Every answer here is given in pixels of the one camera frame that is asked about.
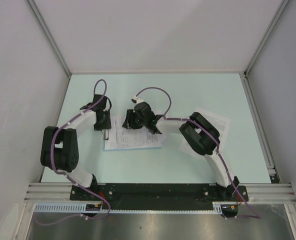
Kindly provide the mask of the metal folder clip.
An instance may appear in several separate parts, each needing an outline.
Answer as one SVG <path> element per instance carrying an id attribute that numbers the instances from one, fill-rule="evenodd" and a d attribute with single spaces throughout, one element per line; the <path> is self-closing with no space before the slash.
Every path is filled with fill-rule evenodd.
<path id="1" fill-rule="evenodd" d="M 105 141 L 108 141 L 109 140 L 109 137 L 110 137 L 110 130 L 109 129 L 103 130 L 103 139 Z"/>

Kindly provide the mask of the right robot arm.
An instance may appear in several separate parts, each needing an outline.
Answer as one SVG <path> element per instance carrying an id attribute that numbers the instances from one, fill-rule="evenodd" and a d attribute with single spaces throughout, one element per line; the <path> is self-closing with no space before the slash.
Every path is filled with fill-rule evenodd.
<path id="1" fill-rule="evenodd" d="M 181 134 L 196 154 L 205 157 L 215 175 L 219 196 L 230 201 L 238 193 L 239 179 L 230 172 L 220 153 L 220 133 L 199 112 L 189 117 L 166 117 L 155 114 L 147 102 L 137 100 L 127 110 L 122 127 L 128 130 L 144 127 L 153 135 Z"/>

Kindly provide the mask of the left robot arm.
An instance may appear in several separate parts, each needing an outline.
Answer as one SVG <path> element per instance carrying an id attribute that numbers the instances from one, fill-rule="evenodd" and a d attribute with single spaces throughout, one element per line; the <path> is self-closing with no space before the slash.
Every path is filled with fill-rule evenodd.
<path id="1" fill-rule="evenodd" d="M 95 94 L 92 102 L 80 108 L 80 112 L 64 127 L 48 126 L 44 129 L 40 163 L 74 184 L 82 186 L 81 194 L 88 200 L 98 196 L 99 186 L 95 175 L 79 163 L 78 138 L 87 130 L 110 130 L 112 108 L 107 96 Z"/>

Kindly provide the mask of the lower text paper sheet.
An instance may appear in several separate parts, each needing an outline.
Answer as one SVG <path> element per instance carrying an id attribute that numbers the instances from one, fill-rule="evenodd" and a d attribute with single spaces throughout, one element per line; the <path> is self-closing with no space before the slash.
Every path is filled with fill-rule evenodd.
<path id="1" fill-rule="evenodd" d="M 202 109 L 200 107 L 196 107 L 195 111 L 200 113 L 203 117 L 205 117 L 219 132 L 219 151 L 222 153 L 225 144 L 229 135 L 230 126 L 232 120 L 221 116 L 219 114 L 213 113 L 206 109 Z M 194 158 L 202 159 L 204 156 L 197 154 L 188 144 L 188 142 L 183 138 L 181 144 L 179 146 L 179 150 L 185 154 L 188 154 Z"/>

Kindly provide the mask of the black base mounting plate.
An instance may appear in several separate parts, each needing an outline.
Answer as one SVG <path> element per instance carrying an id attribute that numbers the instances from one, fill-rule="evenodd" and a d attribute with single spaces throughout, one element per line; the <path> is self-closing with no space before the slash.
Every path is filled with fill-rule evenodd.
<path id="1" fill-rule="evenodd" d="M 226 194 L 216 183 L 102 183 L 98 187 L 96 194 L 102 193 L 110 206 L 178 206 L 238 200 L 237 194 Z"/>

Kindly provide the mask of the aluminium front frame rail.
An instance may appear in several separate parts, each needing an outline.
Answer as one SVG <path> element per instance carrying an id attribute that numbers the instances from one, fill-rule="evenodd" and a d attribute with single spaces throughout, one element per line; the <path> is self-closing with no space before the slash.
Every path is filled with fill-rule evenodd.
<path id="1" fill-rule="evenodd" d="M 294 190 L 289 183 L 244 183 L 250 204 L 296 204 Z M 26 202 L 69 202 L 72 183 L 30 183 Z"/>

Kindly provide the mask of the left aluminium frame post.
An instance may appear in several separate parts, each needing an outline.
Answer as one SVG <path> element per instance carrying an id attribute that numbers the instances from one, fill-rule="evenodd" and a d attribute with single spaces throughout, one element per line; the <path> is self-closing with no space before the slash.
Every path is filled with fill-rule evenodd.
<path id="1" fill-rule="evenodd" d="M 47 43 L 50 46 L 50 49 L 52 50 L 55 58 L 59 62 L 61 68 L 65 72 L 66 76 L 68 78 L 71 77 L 72 73 L 68 67 L 68 64 L 66 63 L 64 56 L 56 43 L 55 38 L 53 37 L 53 34 L 50 31 L 50 28 L 48 24 L 45 21 L 45 18 L 43 17 L 41 11 L 39 10 L 36 1 L 35 0 L 25 0 L 25 3 L 27 4 L 31 14 L 33 15 L 38 27 L 40 28 L 42 34 L 44 35 Z"/>

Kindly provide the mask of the aluminium frame post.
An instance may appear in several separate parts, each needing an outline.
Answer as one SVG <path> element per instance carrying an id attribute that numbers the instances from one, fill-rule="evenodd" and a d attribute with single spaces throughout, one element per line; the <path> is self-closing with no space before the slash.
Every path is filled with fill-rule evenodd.
<path id="1" fill-rule="evenodd" d="M 270 21 L 267 29 L 264 32 L 263 37 L 261 38 L 254 54 L 252 55 L 250 62 L 248 63 L 247 67 L 244 70 L 244 75 L 247 77 L 250 72 L 252 71 L 255 63 L 257 62 L 261 52 L 263 51 L 264 47 L 266 46 L 267 42 L 269 41 L 270 37 L 272 36 L 274 30 L 276 29 L 277 25 L 279 24 L 282 16 L 286 12 L 288 6 L 292 0 L 282 0 L 279 4 L 275 14 L 272 17 L 272 20 Z"/>
<path id="2" fill-rule="evenodd" d="M 65 72 L 66 76 L 68 78 L 71 77 L 72 73 L 68 67 L 68 64 L 66 63 L 64 56 L 56 43 L 55 38 L 53 37 L 53 34 L 50 31 L 50 28 L 48 24 L 45 21 L 45 18 L 43 17 L 41 11 L 39 10 L 36 1 L 35 0 L 25 0 L 25 3 L 27 4 L 31 14 L 33 15 L 38 27 L 40 28 L 42 34 L 44 35 L 47 43 L 50 46 L 50 49 L 52 50 L 55 58 L 59 62 L 61 68 Z"/>

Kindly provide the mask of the right aluminium frame post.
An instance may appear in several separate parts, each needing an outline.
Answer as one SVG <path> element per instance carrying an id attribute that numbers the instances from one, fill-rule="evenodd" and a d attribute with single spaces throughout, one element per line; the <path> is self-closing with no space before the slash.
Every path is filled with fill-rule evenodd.
<path id="1" fill-rule="evenodd" d="M 244 70 L 244 75 L 247 77 L 250 72 L 252 71 L 255 63 L 257 62 L 261 52 L 263 51 L 264 47 L 266 46 L 267 42 L 269 41 L 270 37 L 272 36 L 274 30 L 276 29 L 277 25 L 279 24 L 282 16 L 286 12 L 288 6 L 292 0 L 282 0 L 279 4 L 275 14 L 272 17 L 272 20 L 270 21 L 267 29 L 264 32 L 263 37 L 261 38 L 254 54 L 252 55 L 250 62 L 248 63 L 247 67 Z"/>

